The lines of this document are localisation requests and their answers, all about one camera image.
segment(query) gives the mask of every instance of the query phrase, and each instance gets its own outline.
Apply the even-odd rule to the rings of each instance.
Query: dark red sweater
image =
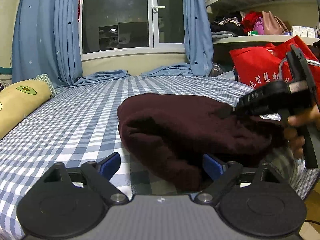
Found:
[[[197,191],[204,179],[204,153],[252,167],[284,145],[280,122],[235,115],[220,119],[216,111],[226,106],[202,96],[133,96],[117,111],[121,141],[155,175],[181,190]]]

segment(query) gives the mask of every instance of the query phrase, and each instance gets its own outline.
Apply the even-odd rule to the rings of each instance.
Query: blue gripper pad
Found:
[[[217,158],[204,154],[202,167],[212,180],[216,180],[226,171],[227,164]]]
[[[119,170],[121,165],[121,157],[119,153],[113,153],[108,157],[108,160],[102,161],[100,174],[107,180],[110,180],[113,175]]]

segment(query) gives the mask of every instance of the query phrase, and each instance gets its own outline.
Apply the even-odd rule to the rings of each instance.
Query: white box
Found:
[[[307,27],[300,26],[300,37],[308,37]]]
[[[316,37],[316,30],[314,28],[307,27],[308,37],[315,38]]]
[[[292,36],[296,36],[296,35],[300,36],[301,35],[300,34],[300,26],[292,26],[291,35]]]

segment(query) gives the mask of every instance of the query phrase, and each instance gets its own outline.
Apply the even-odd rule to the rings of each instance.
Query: blue curtain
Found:
[[[213,45],[205,0],[183,0],[184,45],[189,64],[181,63],[145,72],[147,76],[208,76]]]
[[[82,77],[78,0],[20,0],[12,46],[12,82],[47,73],[55,86],[99,83],[127,71]]]

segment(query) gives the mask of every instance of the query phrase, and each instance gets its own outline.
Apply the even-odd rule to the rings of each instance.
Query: yellow pillow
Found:
[[[50,96],[48,84],[40,80],[20,81],[3,89],[0,92],[0,139]]]

